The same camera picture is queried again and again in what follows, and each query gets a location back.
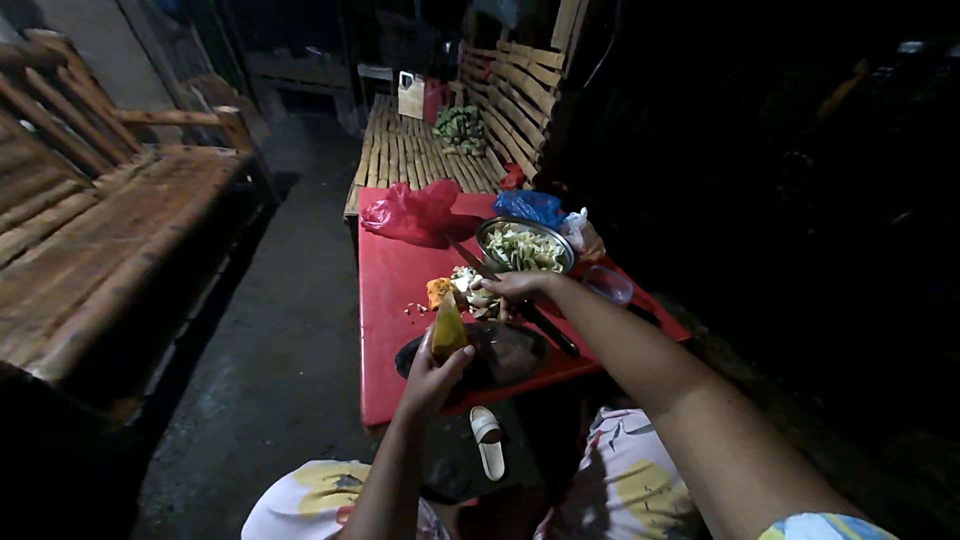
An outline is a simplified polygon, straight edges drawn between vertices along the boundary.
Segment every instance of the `knife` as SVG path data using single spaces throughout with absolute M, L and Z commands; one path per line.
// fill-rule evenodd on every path
M 464 260 L 477 271 L 477 274 L 480 274 L 484 278 L 492 281 L 499 282 L 500 279 L 494 274 L 494 272 L 487 268 L 487 265 L 484 264 L 479 258 L 477 258 L 473 253 L 471 253 L 467 248 L 460 245 L 460 242 L 453 240 L 449 236 L 446 237 L 446 241 L 450 242 L 450 245 L 453 246 L 453 249 L 460 254 L 460 257 L 463 257 Z M 557 325 L 550 322 L 550 319 L 547 319 L 543 313 L 540 313 L 540 310 L 534 306 L 532 300 L 524 300 L 520 302 L 516 309 L 523 315 L 523 318 L 530 321 L 537 328 L 541 329 L 543 333 L 546 334 L 554 343 L 557 344 L 557 347 L 561 351 L 566 353 L 568 356 L 579 356 L 580 347 L 577 347 L 577 344 L 574 343 L 569 337 L 566 336 Z

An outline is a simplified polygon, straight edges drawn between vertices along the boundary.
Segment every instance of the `concrete floor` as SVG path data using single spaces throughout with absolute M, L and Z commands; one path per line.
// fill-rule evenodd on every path
M 133 538 L 237 537 L 276 479 L 316 458 L 370 462 L 359 429 L 357 285 L 342 212 L 360 141 L 291 116 L 264 148 L 300 175 L 163 434 Z

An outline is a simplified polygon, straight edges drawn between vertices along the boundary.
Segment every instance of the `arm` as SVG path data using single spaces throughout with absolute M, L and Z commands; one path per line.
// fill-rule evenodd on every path
M 654 326 L 559 274 L 500 277 L 481 284 L 507 297 L 549 297 L 643 407 L 714 537 L 754 540 L 802 512 L 865 518 L 743 394 Z
M 423 427 L 440 411 L 450 388 L 473 360 L 473 347 L 454 353 L 437 366 L 430 354 L 433 325 L 410 367 L 403 397 L 387 428 L 342 540 L 414 538 L 423 466 Z

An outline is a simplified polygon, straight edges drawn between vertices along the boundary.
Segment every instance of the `plastic container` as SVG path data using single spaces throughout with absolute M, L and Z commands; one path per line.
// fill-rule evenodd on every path
M 423 89 L 423 119 L 431 124 L 437 123 L 440 107 L 449 108 L 453 103 L 452 90 L 439 79 L 427 79 Z
M 593 292 L 607 297 L 618 306 L 626 306 L 634 297 L 634 285 L 630 280 L 603 266 L 590 266 L 587 272 L 584 272 L 583 282 Z

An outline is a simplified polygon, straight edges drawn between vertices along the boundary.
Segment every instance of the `red plastic bag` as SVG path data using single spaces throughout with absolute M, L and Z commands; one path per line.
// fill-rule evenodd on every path
M 527 175 L 516 163 L 507 163 L 503 168 L 507 169 L 507 176 L 500 179 L 500 187 L 504 189 L 518 189 L 527 180 Z
M 371 233 L 394 240 L 445 249 L 444 233 L 463 241 L 482 221 L 450 211 L 460 192 L 460 186 L 452 180 L 437 180 L 417 191 L 406 182 L 393 184 L 385 199 L 360 212 L 360 224 Z

